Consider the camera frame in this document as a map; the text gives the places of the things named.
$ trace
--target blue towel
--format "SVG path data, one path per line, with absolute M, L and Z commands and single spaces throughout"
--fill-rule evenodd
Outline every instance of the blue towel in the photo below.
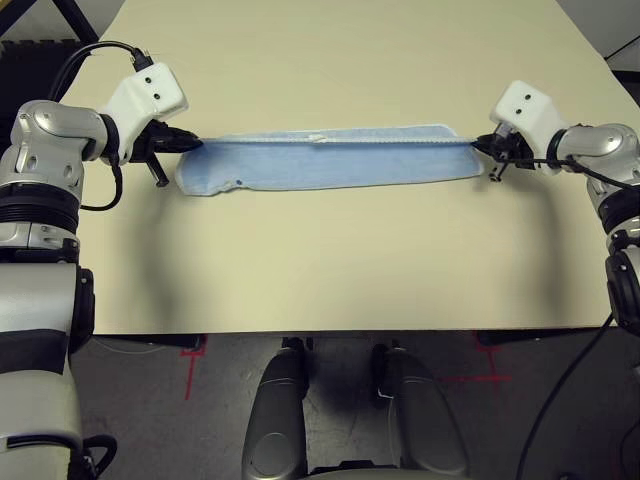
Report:
M 451 180 L 483 172 L 470 141 L 445 125 L 227 135 L 186 152 L 176 180 L 186 195 Z

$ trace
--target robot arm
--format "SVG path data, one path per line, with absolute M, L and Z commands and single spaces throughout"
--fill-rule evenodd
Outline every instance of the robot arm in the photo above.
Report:
M 89 338 L 94 321 L 93 275 L 78 265 L 76 237 L 83 163 L 102 157 L 119 169 L 144 162 L 157 185 L 166 185 L 154 152 L 200 144 L 161 122 L 186 108 L 173 74 L 158 63 L 124 79 L 99 111 L 36 100 L 18 112 L 0 160 L 3 478 L 100 473 L 100 464 L 83 460 L 92 443 L 82 440 L 69 368 L 69 354 Z
M 640 336 L 640 146 L 620 124 L 569 126 L 544 93 L 513 82 L 490 118 L 498 124 L 474 146 L 506 167 L 587 175 L 587 192 L 608 235 L 607 288 L 617 323 Z

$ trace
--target beige tabletop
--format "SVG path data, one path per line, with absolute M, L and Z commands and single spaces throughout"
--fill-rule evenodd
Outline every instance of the beige tabletop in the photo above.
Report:
M 228 133 L 445 123 L 489 133 L 514 79 L 570 122 L 640 110 L 554 0 L 127 0 L 104 39 L 144 47 Z M 96 52 L 64 103 L 100 107 L 132 73 Z M 170 176 L 177 158 L 161 162 Z M 511 171 L 411 185 L 182 196 L 143 165 L 83 212 L 97 333 L 580 327 L 609 313 L 605 235 L 585 179 Z M 87 168 L 84 200 L 113 180 Z

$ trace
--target wire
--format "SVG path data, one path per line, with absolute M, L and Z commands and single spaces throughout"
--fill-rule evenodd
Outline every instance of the wire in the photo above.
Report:
M 623 46 L 621 46 L 618 50 L 616 50 L 613 53 L 610 53 L 609 55 L 607 55 L 606 57 L 604 57 L 605 61 L 609 60 L 612 57 L 615 57 L 617 54 L 619 54 L 622 50 L 624 50 L 625 48 L 627 48 L 629 45 L 631 45 L 633 42 L 635 42 L 636 40 L 640 39 L 640 35 L 638 35 L 637 37 L 632 38 L 631 40 L 629 40 L 627 43 L 625 43 Z
M 91 338 L 94 342 L 96 342 L 98 345 L 100 345 L 102 348 L 109 350 L 110 352 L 113 353 L 124 353 L 125 355 L 147 355 L 149 353 L 155 353 L 155 352 L 159 352 L 160 350 L 164 350 L 166 347 L 165 346 L 161 346 L 161 347 L 154 347 L 151 348 L 149 350 L 120 350 L 119 348 L 114 348 L 110 345 L 107 345 L 106 343 L 102 342 L 101 340 L 98 340 L 96 337 L 92 337 Z
M 591 170 L 588 167 L 585 167 L 581 163 L 578 163 L 576 160 L 546 160 L 541 158 L 533 158 L 533 159 L 522 159 L 522 158 L 510 158 L 510 159 L 500 159 L 498 163 L 504 164 L 517 164 L 521 162 L 530 162 L 530 163 L 542 163 L 544 165 L 554 166 L 563 166 L 571 168 L 574 173 L 584 173 L 588 177 L 595 178 L 596 180 L 600 180 L 603 183 L 608 183 L 614 187 L 618 187 L 622 190 L 633 190 L 640 192 L 640 184 L 639 185 L 631 185 L 629 183 L 619 182 L 611 177 L 607 177 L 601 173 L 598 173 L 594 170 Z
M 542 408 L 538 412 L 538 415 L 536 416 L 536 419 L 533 422 L 533 426 L 531 427 L 531 431 L 529 432 L 529 435 L 527 436 L 527 439 L 524 442 L 524 446 L 522 447 L 522 452 L 520 453 L 520 460 L 518 462 L 518 470 L 516 471 L 516 476 L 515 476 L 516 480 L 521 480 L 522 476 L 524 475 L 524 467 L 527 462 L 527 456 L 529 455 L 529 449 L 533 444 L 533 440 L 535 439 L 536 434 L 538 433 L 538 429 L 540 428 L 540 425 L 542 424 L 542 420 L 544 419 L 544 416 L 549 410 L 549 407 L 551 407 L 551 404 L 558 396 L 558 393 L 560 393 L 560 389 L 566 383 L 566 381 L 569 379 L 569 377 L 575 371 L 575 369 L 578 367 L 580 362 L 600 341 L 602 336 L 605 334 L 605 332 L 609 328 L 609 325 L 611 325 L 611 322 L 613 322 L 613 314 L 609 314 L 609 316 L 607 317 L 607 320 L 598 329 L 598 333 L 596 333 L 596 335 L 582 349 L 582 351 L 573 360 L 573 362 L 571 362 L 571 364 L 564 371 L 560 379 L 556 382 L 555 386 L 553 387 L 553 390 L 551 390 L 551 393 L 549 394 L 544 404 L 542 405 Z
M 631 434 L 635 431 L 636 428 L 640 427 L 640 419 L 624 433 L 622 436 L 622 440 L 620 440 L 620 468 L 622 469 L 622 474 L 626 480 L 631 480 L 631 475 L 629 475 L 629 471 L 627 470 L 627 466 L 624 463 L 624 446 L 627 443 L 627 440 L 631 436 Z
M 143 68 L 146 68 L 149 65 L 153 64 L 153 60 L 151 60 L 151 57 L 145 55 L 139 48 L 133 47 L 127 43 L 116 42 L 112 40 L 90 43 L 89 45 L 85 45 L 84 47 L 76 50 L 62 64 L 62 67 L 60 67 L 60 70 L 58 70 L 56 78 L 51 85 L 51 89 L 49 90 L 49 95 L 47 96 L 47 98 L 49 100 L 53 100 L 54 102 L 60 101 L 62 95 L 64 95 L 64 87 L 69 83 L 69 74 L 74 70 L 74 67 L 79 64 L 79 62 L 82 62 L 82 60 L 84 60 L 87 56 L 89 56 L 93 50 L 106 47 L 121 48 L 131 53 L 133 57 L 133 67 L 136 71 L 140 71 Z M 113 179 L 115 181 L 116 187 L 113 200 L 111 200 L 111 202 L 107 203 L 106 205 L 101 206 L 81 205 L 80 208 L 82 210 L 104 212 L 115 207 L 120 202 L 120 199 L 122 198 L 122 170 L 120 170 L 117 159 L 114 159 L 111 162 L 111 172 L 113 173 Z
M 120 169 L 120 166 L 116 163 L 115 160 L 111 164 L 111 172 L 113 173 L 113 180 L 115 181 L 115 184 L 116 184 L 116 192 L 113 195 L 113 200 L 111 200 L 106 205 L 101 205 L 98 207 L 95 207 L 93 205 L 80 205 L 80 208 L 82 210 L 89 210 L 91 212 L 104 212 L 106 210 L 112 209 L 120 202 L 120 199 L 122 198 L 122 190 L 123 190 L 122 170 Z
M 73 54 L 67 58 L 67 60 L 62 64 L 60 70 L 56 74 L 56 78 L 53 80 L 53 84 L 51 85 L 51 89 L 49 90 L 49 95 L 47 96 L 48 100 L 53 100 L 54 102 L 59 102 L 64 93 L 61 93 L 63 86 L 67 82 L 67 77 L 69 73 L 72 71 L 73 67 L 80 61 L 84 60 L 88 57 L 93 50 L 98 48 L 105 47 L 115 47 L 122 48 L 123 50 L 127 50 L 131 55 L 136 55 L 138 49 L 132 47 L 129 44 L 123 42 L 115 42 L 112 40 L 105 40 L 102 42 L 90 43 L 89 45 L 85 45 L 82 48 L 79 48 Z

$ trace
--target red tape mark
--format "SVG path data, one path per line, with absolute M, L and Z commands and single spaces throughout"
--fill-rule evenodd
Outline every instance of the red tape mark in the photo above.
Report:
M 191 386 L 193 384 L 193 371 L 196 367 L 196 360 L 200 357 L 204 357 L 207 352 L 207 336 L 204 335 L 202 345 L 198 350 L 182 350 L 180 352 L 181 357 L 189 357 L 189 371 L 187 373 L 187 391 L 184 394 L 184 399 L 189 400 L 191 398 Z

